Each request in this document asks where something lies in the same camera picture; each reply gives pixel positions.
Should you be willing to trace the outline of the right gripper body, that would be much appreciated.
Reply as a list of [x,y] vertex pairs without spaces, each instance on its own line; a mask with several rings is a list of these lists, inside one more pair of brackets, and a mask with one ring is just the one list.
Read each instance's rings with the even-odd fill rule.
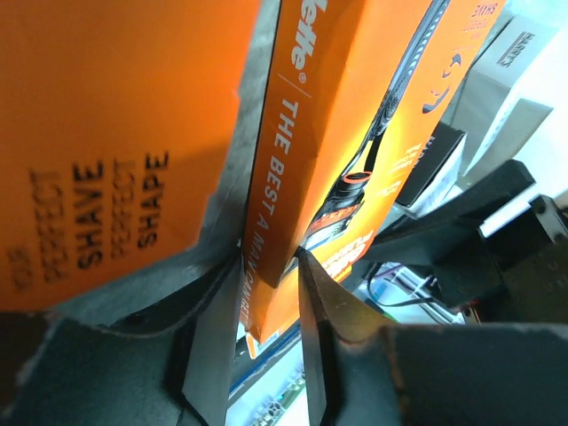
[[514,201],[536,181],[526,166],[507,160],[462,194],[418,219],[379,233],[364,258],[422,267],[437,279],[434,297],[464,306],[502,291],[505,272],[567,237],[567,210],[543,194]]

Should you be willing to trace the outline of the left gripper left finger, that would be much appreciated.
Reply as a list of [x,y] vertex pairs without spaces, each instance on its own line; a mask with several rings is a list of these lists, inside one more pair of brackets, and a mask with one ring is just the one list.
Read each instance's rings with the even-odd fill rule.
[[11,425],[222,425],[242,256],[109,327],[53,312],[8,316]]

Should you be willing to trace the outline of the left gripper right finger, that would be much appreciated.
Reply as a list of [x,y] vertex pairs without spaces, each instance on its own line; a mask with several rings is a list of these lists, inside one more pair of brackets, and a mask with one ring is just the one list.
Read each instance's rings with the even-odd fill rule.
[[296,259],[311,424],[566,424],[566,326],[399,324]]

